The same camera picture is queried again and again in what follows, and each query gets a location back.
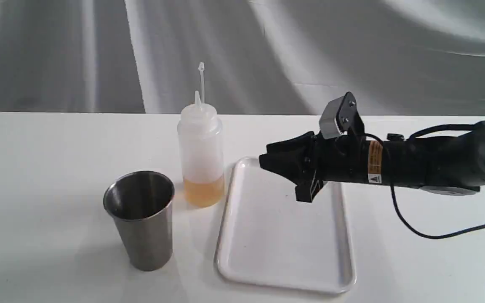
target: power cord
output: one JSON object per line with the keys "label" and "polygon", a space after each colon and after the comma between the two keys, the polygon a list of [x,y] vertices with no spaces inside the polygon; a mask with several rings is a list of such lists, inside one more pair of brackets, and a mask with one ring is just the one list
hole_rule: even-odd
{"label": "power cord", "polygon": [[[413,136],[411,137],[418,137],[418,136],[423,136],[424,134],[428,134],[428,133],[432,133],[432,132],[437,132],[437,131],[440,131],[440,130],[464,130],[464,127],[466,125],[461,125],[462,127],[458,127],[459,129],[450,129],[450,125],[446,125],[446,126],[441,126],[440,128],[433,128],[433,129],[425,129],[423,130],[424,133],[421,131],[421,132],[418,132],[418,133],[415,133]],[[374,140],[376,140],[377,142],[379,142],[379,144],[381,144],[381,146],[383,147],[383,149],[385,150],[385,153],[386,153],[386,156],[389,160],[389,163],[392,163],[392,157],[390,155],[390,152],[389,150],[385,147],[385,144],[383,143],[383,140],[381,140],[378,136],[374,136],[372,134],[364,134],[366,137],[370,137],[370,138],[373,138]],[[451,232],[450,234],[442,234],[442,235],[439,235],[439,236],[432,236],[430,234],[424,234],[422,232],[419,232],[418,230],[416,230],[414,227],[412,227],[407,221],[406,219],[404,218],[404,216],[402,215],[402,213],[400,212],[400,209],[398,207],[398,201],[396,200],[396,191],[394,190],[394,166],[391,165],[391,174],[390,174],[390,194],[392,196],[392,203],[394,205],[394,210],[396,211],[396,215],[398,215],[398,218],[400,218],[400,221],[402,221],[402,223],[412,232],[414,232],[415,234],[417,234],[418,236],[421,236],[423,238],[426,238],[426,239],[446,239],[446,238],[452,238],[452,237],[455,237],[455,236],[459,236],[460,234],[466,234],[468,232],[472,232],[472,231],[475,231],[475,230],[481,230],[481,229],[485,229],[485,224],[482,224],[480,226],[474,226],[474,227],[471,227],[471,228],[466,228],[466,229],[462,229],[460,231],[456,231],[456,232]]]}

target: cup rim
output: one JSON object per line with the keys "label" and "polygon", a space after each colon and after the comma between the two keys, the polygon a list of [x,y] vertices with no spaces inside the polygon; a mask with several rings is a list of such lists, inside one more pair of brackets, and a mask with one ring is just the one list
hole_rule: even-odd
{"label": "cup rim", "polygon": [[[137,174],[143,174],[143,173],[157,175],[157,176],[164,178],[166,181],[168,181],[168,183],[170,184],[170,188],[171,188],[171,196],[169,198],[170,201],[162,209],[160,209],[159,211],[157,211],[156,213],[154,213],[152,215],[149,215],[148,217],[143,217],[143,218],[139,218],[139,219],[124,219],[124,218],[118,217],[117,215],[114,215],[114,213],[112,213],[112,211],[110,211],[108,209],[108,207],[106,207],[106,196],[108,195],[108,192],[110,192],[110,190],[112,190],[115,187],[115,185],[119,181],[123,180],[124,178],[130,177],[130,176],[133,176],[133,175],[137,175]],[[117,178],[117,180],[115,180],[108,187],[108,189],[106,189],[106,191],[104,192],[104,197],[102,197],[102,204],[104,205],[104,209],[106,210],[108,215],[110,215],[114,219],[117,219],[117,220],[120,220],[120,221],[125,221],[125,222],[134,222],[134,221],[147,220],[147,219],[155,217],[156,215],[159,215],[160,213],[162,213],[165,209],[167,209],[171,205],[171,202],[173,201],[174,196],[175,196],[175,186],[173,184],[173,181],[170,178],[168,178],[166,175],[159,173],[158,171],[153,171],[153,170],[138,170],[138,171],[133,171],[132,173],[128,173],[128,174],[125,174],[125,175]]]}

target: orange label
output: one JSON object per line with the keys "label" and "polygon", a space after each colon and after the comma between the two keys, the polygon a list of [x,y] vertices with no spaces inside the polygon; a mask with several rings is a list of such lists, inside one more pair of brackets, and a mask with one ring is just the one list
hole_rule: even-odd
{"label": "orange label", "polygon": [[377,141],[370,142],[368,150],[368,174],[381,174],[381,161],[383,159],[383,146]]}

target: tray rim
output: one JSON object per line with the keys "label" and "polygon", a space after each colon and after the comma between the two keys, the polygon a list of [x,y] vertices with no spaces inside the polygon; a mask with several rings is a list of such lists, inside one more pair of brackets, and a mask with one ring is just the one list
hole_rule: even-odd
{"label": "tray rim", "polygon": [[348,211],[347,208],[345,207],[345,195],[344,195],[344,190],[343,186],[340,182],[335,182],[337,183],[338,188],[340,189],[340,196],[342,197],[342,210],[343,210],[343,219],[345,223],[345,233],[346,233],[346,242],[348,244],[348,252],[349,252],[349,259],[350,259],[350,270],[352,272],[352,277],[349,280],[348,283],[344,284],[340,288],[335,288],[333,290],[330,289],[317,289],[317,288],[305,288],[305,287],[292,287],[292,286],[284,286],[280,284],[273,284],[273,283],[258,283],[254,282],[252,280],[248,280],[244,277],[237,276],[234,274],[231,270],[229,270],[229,266],[227,264],[223,263],[223,258],[221,258],[221,255],[223,255],[223,241],[224,241],[224,232],[225,232],[225,222],[227,218],[231,220],[231,217],[227,216],[227,211],[231,209],[232,207],[232,196],[231,192],[233,190],[234,184],[236,180],[239,178],[239,170],[242,169],[242,163],[248,162],[248,161],[255,161],[258,160],[256,157],[243,157],[239,159],[236,163],[235,166],[233,167],[233,172],[232,172],[232,177],[231,181],[229,183],[229,190],[227,192],[227,197],[226,197],[226,203],[224,205],[224,211],[222,214],[222,221],[221,221],[221,226],[220,226],[220,233],[218,236],[218,243],[217,243],[217,249],[216,253],[214,254],[214,265],[217,269],[217,271],[220,273],[221,276],[226,278],[227,280],[231,280],[234,282],[241,282],[245,284],[253,284],[253,285],[258,285],[258,286],[268,286],[268,287],[278,287],[278,288],[289,288],[289,289],[295,289],[295,290],[303,290],[303,291],[313,291],[313,292],[321,292],[321,293],[329,293],[331,295],[340,295],[342,293],[350,291],[353,286],[356,284],[357,281],[357,271],[356,271],[356,264],[354,260],[354,252],[353,252],[353,245],[352,245],[352,236],[351,236],[351,226],[349,223],[349,216],[348,216]]}

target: gray fabric backdrop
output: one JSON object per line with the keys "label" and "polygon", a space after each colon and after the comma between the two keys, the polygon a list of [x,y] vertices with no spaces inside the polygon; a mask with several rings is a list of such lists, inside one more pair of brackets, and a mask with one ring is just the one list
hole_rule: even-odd
{"label": "gray fabric backdrop", "polygon": [[485,1],[0,0],[0,111],[485,115]]}

